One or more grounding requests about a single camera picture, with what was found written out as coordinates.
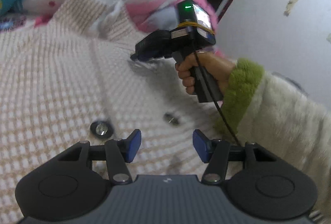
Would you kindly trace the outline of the right forearm fleece sleeve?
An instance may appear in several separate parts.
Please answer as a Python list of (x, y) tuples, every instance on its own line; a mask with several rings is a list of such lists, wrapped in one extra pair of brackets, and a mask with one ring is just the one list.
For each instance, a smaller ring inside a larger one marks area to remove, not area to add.
[(257, 142), (309, 175), (316, 208), (330, 217), (330, 112), (294, 86), (247, 59), (216, 58), (229, 74), (221, 107), (240, 142)]

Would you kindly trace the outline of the right hand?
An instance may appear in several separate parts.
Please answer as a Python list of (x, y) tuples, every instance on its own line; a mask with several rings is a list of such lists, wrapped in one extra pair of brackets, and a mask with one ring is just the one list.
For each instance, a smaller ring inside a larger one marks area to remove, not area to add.
[[(197, 53), (197, 56), (200, 65), (205, 67), (207, 72), (215, 78), (221, 93), (224, 95), (228, 87), (229, 77), (236, 64), (210, 52), (199, 52)], [(182, 80), (186, 92), (190, 95), (195, 93), (195, 79), (191, 75), (190, 69), (197, 66), (198, 62), (196, 61), (194, 54), (188, 55), (181, 64), (176, 63), (175, 65), (178, 77)]]

